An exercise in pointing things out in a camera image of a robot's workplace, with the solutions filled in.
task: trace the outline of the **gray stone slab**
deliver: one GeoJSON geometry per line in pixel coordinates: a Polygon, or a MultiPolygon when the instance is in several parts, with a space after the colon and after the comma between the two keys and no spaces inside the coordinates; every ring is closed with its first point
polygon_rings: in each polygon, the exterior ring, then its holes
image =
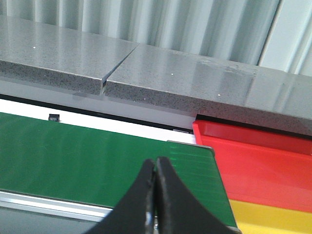
{"type": "Polygon", "coordinates": [[[137,46],[29,20],[0,16],[0,76],[100,94],[137,46]]]}
{"type": "Polygon", "coordinates": [[[312,78],[139,45],[105,95],[312,136],[312,78]]]}

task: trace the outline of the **corrugated metal wall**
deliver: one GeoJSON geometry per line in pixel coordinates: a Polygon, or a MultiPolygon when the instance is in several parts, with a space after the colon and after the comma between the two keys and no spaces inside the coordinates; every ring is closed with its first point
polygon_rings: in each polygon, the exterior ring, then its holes
{"type": "Polygon", "coordinates": [[[312,76],[311,6],[311,0],[0,0],[0,14],[254,65],[261,58],[262,66],[312,76]],[[302,23],[299,30],[294,22],[302,23]]]}
{"type": "Polygon", "coordinates": [[[283,0],[261,66],[312,76],[312,0],[283,0]]]}

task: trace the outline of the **white surface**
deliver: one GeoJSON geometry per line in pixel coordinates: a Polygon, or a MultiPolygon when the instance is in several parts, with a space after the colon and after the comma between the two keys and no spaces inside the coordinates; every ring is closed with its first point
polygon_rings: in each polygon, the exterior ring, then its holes
{"type": "Polygon", "coordinates": [[[0,77],[0,94],[191,129],[196,113],[0,77]]]}
{"type": "Polygon", "coordinates": [[[260,66],[312,76],[312,1],[282,0],[260,66]]]}
{"type": "Polygon", "coordinates": [[[195,136],[188,133],[175,132],[113,119],[82,115],[3,99],[0,99],[0,112],[38,118],[46,121],[48,121],[49,114],[59,114],[61,123],[162,141],[172,140],[189,144],[196,144],[195,136]]]}

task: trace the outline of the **red tray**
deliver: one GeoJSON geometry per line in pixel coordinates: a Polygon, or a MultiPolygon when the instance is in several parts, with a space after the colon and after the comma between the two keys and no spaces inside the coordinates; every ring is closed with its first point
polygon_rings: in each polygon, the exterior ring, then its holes
{"type": "Polygon", "coordinates": [[[197,144],[211,146],[230,199],[312,212],[312,141],[196,120],[197,144]]]}

